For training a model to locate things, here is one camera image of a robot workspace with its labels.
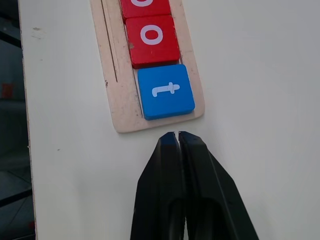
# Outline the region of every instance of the wooden tray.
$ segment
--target wooden tray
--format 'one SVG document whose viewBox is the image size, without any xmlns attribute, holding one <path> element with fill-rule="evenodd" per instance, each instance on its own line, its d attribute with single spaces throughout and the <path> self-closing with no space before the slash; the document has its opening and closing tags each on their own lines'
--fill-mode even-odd
<svg viewBox="0 0 320 240">
<path fill-rule="evenodd" d="M 91 0 L 105 87 L 114 128 L 134 132 L 200 117 L 205 101 L 182 0 L 169 0 L 180 47 L 180 63 L 187 68 L 195 101 L 192 113 L 145 120 L 137 88 L 137 70 L 132 68 L 125 24 L 119 0 Z"/>
</svg>

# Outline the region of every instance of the white letter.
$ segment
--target white letter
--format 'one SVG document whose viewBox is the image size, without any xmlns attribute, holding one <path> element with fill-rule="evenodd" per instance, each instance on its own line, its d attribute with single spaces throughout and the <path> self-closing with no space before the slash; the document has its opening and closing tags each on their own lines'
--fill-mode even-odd
<svg viewBox="0 0 320 240">
<path fill-rule="evenodd" d="M 146 33 L 148 31 L 156 31 L 158 33 L 158 37 L 156 39 L 148 39 L 146 37 Z M 145 44 L 148 44 L 148 45 L 157 45 L 159 43 L 161 43 L 162 39 L 164 38 L 164 34 L 161 30 L 160 27 L 156 26 L 156 25 L 147 25 L 147 26 L 144 26 L 142 29 L 141 29 L 141 32 L 140 32 L 140 37 L 142 39 L 142 41 L 145 43 Z"/>
<path fill-rule="evenodd" d="M 152 4 L 154 0 L 144 0 L 144 1 L 138 1 L 138 0 L 131 0 L 133 5 L 136 5 L 137 7 L 146 7 Z"/>
</svg>

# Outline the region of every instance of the red letter tile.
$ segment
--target red letter tile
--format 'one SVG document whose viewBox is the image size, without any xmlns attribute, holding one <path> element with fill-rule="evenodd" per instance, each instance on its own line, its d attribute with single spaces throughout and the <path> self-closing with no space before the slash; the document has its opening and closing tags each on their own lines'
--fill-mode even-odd
<svg viewBox="0 0 320 240">
<path fill-rule="evenodd" d="M 180 50 L 170 15 L 129 18 L 126 30 L 133 68 L 176 62 Z"/>
<path fill-rule="evenodd" d="M 121 0 L 124 19 L 171 13 L 169 0 Z"/>
</svg>

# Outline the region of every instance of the white table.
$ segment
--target white table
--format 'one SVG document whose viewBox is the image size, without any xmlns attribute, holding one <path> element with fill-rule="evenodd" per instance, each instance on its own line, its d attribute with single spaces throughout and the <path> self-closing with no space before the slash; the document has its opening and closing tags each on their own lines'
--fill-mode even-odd
<svg viewBox="0 0 320 240">
<path fill-rule="evenodd" d="M 320 235 L 320 1 L 185 0 L 201 119 L 114 130 L 89 0 L 20 0 L 39 240 L 129 240 L 159 137 L 188 131 L 235 180 L 261 240 Z"/>
</svg>

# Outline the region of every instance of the blue tile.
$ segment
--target blue tile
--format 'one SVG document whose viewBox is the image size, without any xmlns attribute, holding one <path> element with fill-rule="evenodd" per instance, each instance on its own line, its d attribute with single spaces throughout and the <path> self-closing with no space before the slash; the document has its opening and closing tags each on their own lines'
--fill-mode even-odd
<svg viewBox="0 0 320 240">
<path fill-rule="evenodd" d="M 185 65 L 140 69 L 138 83 L 146 120 L 189 114 L 195 109 Z"/>
</svg>

